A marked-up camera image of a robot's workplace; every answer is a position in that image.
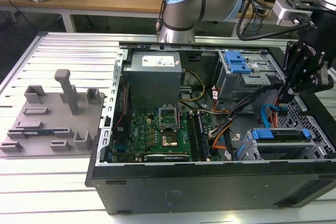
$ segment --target blue connector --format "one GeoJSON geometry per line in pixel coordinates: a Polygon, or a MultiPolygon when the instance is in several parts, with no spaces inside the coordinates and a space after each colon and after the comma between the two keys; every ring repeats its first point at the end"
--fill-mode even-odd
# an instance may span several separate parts
{"type": "Polygon", "coordinates": [[[230,66],[231,73],[249,74],[252,70],[246,65],[246,59],[238,51],[226,51],[225,60],[230,66]]]}

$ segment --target black computer case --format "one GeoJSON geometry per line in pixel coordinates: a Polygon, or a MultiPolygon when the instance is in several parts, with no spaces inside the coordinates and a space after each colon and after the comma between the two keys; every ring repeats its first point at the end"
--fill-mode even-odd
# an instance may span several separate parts
{"type": "MultiPolygon", "coordinates": [[[[281,65],[282,51],[268,49],[281,65]]],[[[333,117],[315,94],[301,98],[335,144],[333,117]]],[[[110,215],[296,208],[336,188],[330,160],[96,166],[96,155],[95,145],[86,185],[96,188],[110,215]]]]}

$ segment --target computer case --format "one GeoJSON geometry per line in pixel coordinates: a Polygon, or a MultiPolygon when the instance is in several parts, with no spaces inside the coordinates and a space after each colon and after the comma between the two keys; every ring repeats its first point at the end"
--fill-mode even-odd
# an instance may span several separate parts
{"type": "MultiPolygon", "coordinates": [[[[207,51],[208,55],[204,55],[203,58],[209,61],[212,61],[213,57],[208,56],[215,50],[240,50],[250,56],[261,52],[262,55],[270,56],[269,59],[272,60],[275,69],[279,69],[284,58],[280,48],[272,47],[232,49],[203,45],[127,45],[118,51],[115,73],[120,74],[123,59],[128,57],[124,57],[127,55],[124,52],[125,48],[127,48],[126,51],[136,48],[138,51],[148,52],[177,50],[180,51],[181,61],[182,52],[185,50],[188,52],[193,50],[194,53],[197,50],[207,51]]],[[[195,58],[184,62],[183,67],[196,71],[193,66],[200,63],[193,59],[195,58]]],[[[118,74],[115,74],[113,77],[115,88],[112,87],[112,95],[108,96],[108,100],[113,100],[116,96],[115,90],[120,80],[118,74]]],[[[330,140],[333,151],[326,159],[317,157],[264,161],[223,161],[224,159],[221,159],[220,162],[207,160],[205,162],[148,163],[141,162],[140,158],[137,162],[135,158],[135,162],[134,160],[115,162],[112,152],[111,159],[104,158],[105,154],[111,151],[110,148],[105,147],[111,142],[109,140],[111,125],[105,120],[100,140],[95,144],[91,154],[86,185],[96,188],[110,215],[303,207],[336,188],[334,151],[336,121],[314,94],[301,95],[297,97],[297,101],[300,101],[299,106],[304,107],[305,111],[300,111],[298,106],[294,108],[289,105],[288,113],[296,115],[295,120],[298,121],[294,120],[294,125],[300,123],[305,117],[309,118],[309,120],[304,119],[303,123],[306,127],[311,132],[315,132],[316,136],[319,135],[321,141],[323,138],[330,140]]],[[[113,102],[106,105],[106,113],[109,116],[113,113],[113,106],[113,102]]],[[[138,118],[136,119],[139,129],[143,130],[138,118]]],[[[247,125],[249,123],[245,120],[245,116],[241,119],[242,121],[237,122],[237,128],[233,129],[233,132],[239,132],[238,128],[250,127],[247,125]]],[[[288,122],[282,120],[279,123],[286,128],[285,125],[288,122]]]]}

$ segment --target green motherboard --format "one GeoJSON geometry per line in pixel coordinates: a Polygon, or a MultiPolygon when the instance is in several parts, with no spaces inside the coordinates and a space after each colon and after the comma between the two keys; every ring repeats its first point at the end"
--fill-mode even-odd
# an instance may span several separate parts
{"type": "MultiPolygon", "coordinates": [[[[130,127],[130,140],[127,144],[126,153],[160,153],[160,154],[184,154],[188,155],[190,161],[192,150],[190,144],[190,133],[188,131],[187,113],[181,113],[179,130],[160,131],[159,113],[133,113],[130,127]]],[[[174,115],[165,115],[161,122],[174,123],[174,115]]],[[[202,115],[203,130],[207,135],[212,129],[211,116],[202,115]]]]}

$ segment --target wooden table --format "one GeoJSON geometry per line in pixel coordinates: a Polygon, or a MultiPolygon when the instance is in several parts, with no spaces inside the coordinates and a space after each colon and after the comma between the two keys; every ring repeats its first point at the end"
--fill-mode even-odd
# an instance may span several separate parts
{"type": "MultiPolygon", "coordinates": [[[[31,0],[11,1],[22,12],[61,14],[66,31],[69,33],[76,32],[72,15],[157,18],[161,6],[161,0],[51,0],[39,3],[31,0]]],[[[0,0],[0,10],[16,9],[8,0],[0,0]]],[[[251,18],[251,15],[250,8],[246,18],[251,18]]]]}

